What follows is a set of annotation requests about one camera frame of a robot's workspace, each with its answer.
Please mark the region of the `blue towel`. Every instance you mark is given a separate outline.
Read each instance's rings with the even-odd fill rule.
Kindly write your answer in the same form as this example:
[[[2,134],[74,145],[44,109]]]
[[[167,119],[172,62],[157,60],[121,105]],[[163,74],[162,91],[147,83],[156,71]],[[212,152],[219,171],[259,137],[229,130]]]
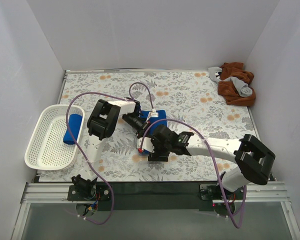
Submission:
[[[79,132],[81,129],[82,119],[83,119],[83,117],[79,114],[71,114],[68,119],[69,129],[71,130],[72,135],[74,136],[76,141],[78,140]],[[64,134],[63,143],[67,144],[67,145],[75,144],[68,129],[66,130],[66,132]]]
[[[161,110],[156,110],[156,113],[152,113],[150,111],[145,111],[142,110],[140,113],[140,119],[144,122],[149,122],[150,124],[153,124],[154,122],[161,120],[161,119],[166,119],[167,115],[166,115],[166,111],[164,109]],[[143,147],[146,146],[148,143],[150,143],[151,141],[147,139],[147,137],[150,137],[150,135],[153,134],[154,130],[159,126],[159,125],[164,125],[164,126],[168,126],[167,121],[161,121],[161,122],[157,122],[156,124],[154,124],[153,126],[150,127],[149,131],[147,132],[147,135],[145,137],[145,140],[143,142]]]

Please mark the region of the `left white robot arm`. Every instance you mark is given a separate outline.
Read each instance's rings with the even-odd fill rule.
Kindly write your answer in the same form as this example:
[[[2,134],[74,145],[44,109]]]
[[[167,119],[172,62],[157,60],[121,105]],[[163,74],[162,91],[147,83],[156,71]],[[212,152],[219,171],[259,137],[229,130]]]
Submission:
[[[143,135],[149,124],[139,118],[140,114],[140,102],[132,98],[117,101],[98,100],[86,123],[88,147],[84,151],[79,146],[79,135],[75,134],[74,127],[70,125],[69,114],[66,113],[67,132],[87,165],[87,169],[72,177],[71,181],[75,191],[85,200],[91,200],[102,193],[102,189],[97,187],[97,179],[103,182],[105,179],[96,172],[94,163],[101,158],[106,140],[113,135],[119,118],[122,117],[136,129],[138,135]]]

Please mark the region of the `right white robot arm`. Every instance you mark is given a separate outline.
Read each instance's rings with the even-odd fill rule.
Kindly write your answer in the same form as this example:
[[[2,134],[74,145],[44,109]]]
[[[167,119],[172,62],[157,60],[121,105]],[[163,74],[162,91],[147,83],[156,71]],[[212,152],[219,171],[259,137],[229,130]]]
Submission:
[[[221,183],[216,186],[217,195],[222,199],[229,198],[249,183],[265,186],[276,158],[251,134],[240,139],[202,139],[193,132],[176,133],[162,124],[139,144],[141,150],[149,153],[151,161],[163,162],[170,153],[174,153],[179,156],[214,156],[235,163],[234,169],[221,174]]]

